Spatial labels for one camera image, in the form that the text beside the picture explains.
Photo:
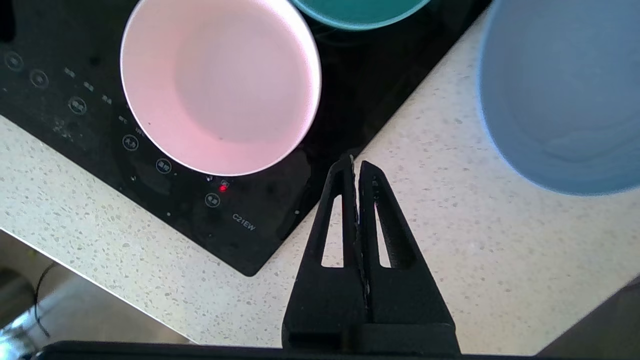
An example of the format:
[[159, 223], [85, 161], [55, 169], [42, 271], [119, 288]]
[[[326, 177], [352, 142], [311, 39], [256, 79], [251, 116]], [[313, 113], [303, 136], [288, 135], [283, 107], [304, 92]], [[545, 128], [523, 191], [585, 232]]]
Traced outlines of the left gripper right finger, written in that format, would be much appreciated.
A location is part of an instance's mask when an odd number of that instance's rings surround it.
[[457, 352], [456, 326], [381, 168], [359, 169], [361, 352]]

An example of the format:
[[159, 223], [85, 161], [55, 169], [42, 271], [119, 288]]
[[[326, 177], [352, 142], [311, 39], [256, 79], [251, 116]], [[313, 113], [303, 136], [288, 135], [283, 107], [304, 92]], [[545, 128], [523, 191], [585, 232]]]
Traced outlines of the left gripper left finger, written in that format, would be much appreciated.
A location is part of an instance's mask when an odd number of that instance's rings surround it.
[[[343, 265], [323, 266], [335, 198], [342, 198]], [[284, 349], [345, 349], [348, 333], [367, 317], [358, 237], [354, 159], [329, 169], [282, 321]]]

